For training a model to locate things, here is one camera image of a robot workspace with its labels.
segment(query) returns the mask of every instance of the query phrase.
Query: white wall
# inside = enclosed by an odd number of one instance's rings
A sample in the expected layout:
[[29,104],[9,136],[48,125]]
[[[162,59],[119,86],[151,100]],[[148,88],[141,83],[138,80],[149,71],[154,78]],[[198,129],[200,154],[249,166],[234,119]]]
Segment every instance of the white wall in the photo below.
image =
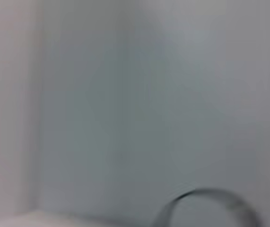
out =
[[[128,3],[125,218],[146,226],[207,186],[241,194],[270,226],[270,1]],[[189,204],[176,224],[229,225]]]
[[35,208],[39,4],[0,0],[0,218]]
[[110,216],[120,149],[115,0],[47,0],[42,123],[45,210]]

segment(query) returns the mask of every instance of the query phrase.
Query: black cable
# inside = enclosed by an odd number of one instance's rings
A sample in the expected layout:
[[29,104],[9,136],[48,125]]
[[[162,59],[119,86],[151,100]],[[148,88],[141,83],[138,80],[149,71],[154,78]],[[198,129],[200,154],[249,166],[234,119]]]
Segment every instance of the black cable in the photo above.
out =
[[248,202],[237,194],[222,189],[203,188],[182,194],[165,205],[152,227],[169,227],[176,206],[181,200],[189,196],[202,196],[219,201],[232,212],[242,227],[262,226],[261,218],[257,212]]

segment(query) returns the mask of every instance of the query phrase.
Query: cable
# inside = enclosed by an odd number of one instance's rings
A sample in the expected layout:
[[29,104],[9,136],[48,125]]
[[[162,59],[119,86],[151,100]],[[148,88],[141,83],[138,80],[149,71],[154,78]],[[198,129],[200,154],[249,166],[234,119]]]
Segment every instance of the cable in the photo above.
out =
[[219,201],[232,212],[242,227],[262,227],[261,218],[248,202],[233,192],[210,188],[187,192],[169,202],[161,210],[152,227],[169,227],[176,206],[181,200],[189,196],[201,196]]

